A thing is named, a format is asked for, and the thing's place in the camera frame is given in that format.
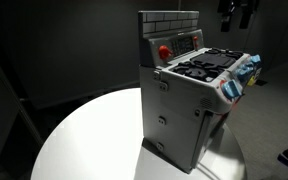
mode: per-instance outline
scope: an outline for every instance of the stove burner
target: stove burner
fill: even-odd
[[[240,57],[242,52],[212,48],[204,54],[179,63],[172,71],[204,82],[211,82]]]

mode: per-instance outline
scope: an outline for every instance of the red button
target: red button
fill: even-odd
[[[160,46],[160,48],[158,49],[158,54],[160,55],[160,58],[164,60],[170,57],[173,54],[173,52],[170,51],[167,46],[163,45]]]

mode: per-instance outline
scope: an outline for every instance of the toy stove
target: toy stove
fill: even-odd
[[[196,11],[140,11],[143,146],[190,173],[260,73],[259,56],[205,48]]]

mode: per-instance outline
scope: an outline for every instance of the white tabletop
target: white tabletop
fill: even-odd
[[[32,180],[246,179],[245,163],[226,125],[191,174],[141,146],[140,89],[110,93],[75,110],[48,137]]]

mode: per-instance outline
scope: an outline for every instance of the dark background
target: dark background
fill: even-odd
[[[32,145],[32,131],[25,126],[30,118],[45,140],[83,103],[137,87],[137,12],[177,10],[178,4],[177,0],[0,0],[0,171],[20,177],[34,163],[39,146]],[[181,1],[181,10],[200,12],[198,26],[206,47],[260,54],[264,73],[288,62],[288,1],[261,0],[248,29],[238,28],[241,10],[237,10],[230,32],[220,32],[217,6],[218,1]],[[29,118],[19,115],[21,108]],[[23,163],[16,169],[12,161]]]

